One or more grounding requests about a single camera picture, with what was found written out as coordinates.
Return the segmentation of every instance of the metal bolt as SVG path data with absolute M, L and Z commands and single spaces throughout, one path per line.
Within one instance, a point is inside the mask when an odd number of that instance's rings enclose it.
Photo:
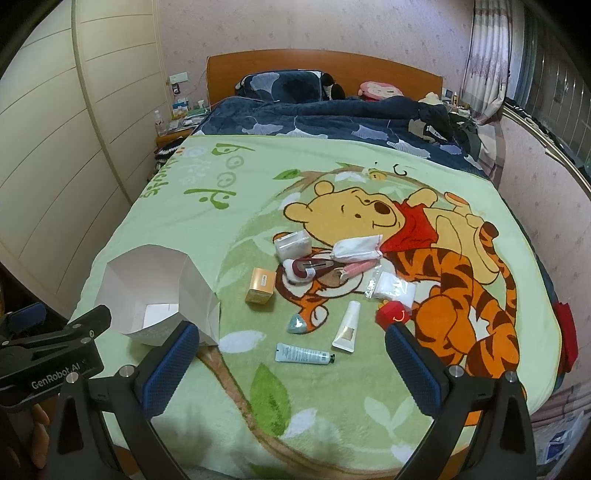
M 460 378 L 464 374 L 464 369 L 460 365 L 452 365 L 447 371 L 455 378 Z
M 124 365 L 119 369 L 119 375 L 122 377 L 131 377 L 135 372 L 135 367 L 133 365 Z
M 66 381 L 68 383 L 75 383 L 78 380 L 78 373 L 77 372 L 72 372 L 66 375 Z
M 509 383 L 517 382 L 517 374 L 514 371 L 509 370 L 508 372 L 505 372 L 505 378 Z

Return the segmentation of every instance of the light switch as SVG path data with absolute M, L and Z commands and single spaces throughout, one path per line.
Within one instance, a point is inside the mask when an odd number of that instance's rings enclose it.
M 188 82 L 189 76 L 187 72 L 177 73 L 176 75 L 170 76 L 170 83 L 181 83 L 181 82 Z

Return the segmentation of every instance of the plastic bag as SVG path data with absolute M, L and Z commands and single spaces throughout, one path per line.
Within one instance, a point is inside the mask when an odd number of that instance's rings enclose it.
M 396 300 L 410 311 L 413 308 L 416 292 L 417 286 L 414 283 L 409 283 L 378 267 L 374 276 L 369 280 L 365 296 L 369 299 Z

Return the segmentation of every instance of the cardboard box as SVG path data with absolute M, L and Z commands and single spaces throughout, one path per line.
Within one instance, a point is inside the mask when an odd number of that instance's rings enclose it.
M 273 295 L 275 277 L 277 274 L 271 270 L 255 268 L 252 270 L 251 286 L 246 294 L 246 301 L 265 304 Z
M 95 306 L 107 305 L 111 328 L 159 346 L 182 320 L 199 328 L 200 343 L 219 341 L 219 300 L 189 256 L 142 245 L 107 263 Z

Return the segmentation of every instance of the curtain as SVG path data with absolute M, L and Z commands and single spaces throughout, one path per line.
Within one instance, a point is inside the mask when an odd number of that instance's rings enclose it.
M 472 43 L 460 99 L 477 124 L 502 106 L 511 59 L 511 0 L 476 0 Z

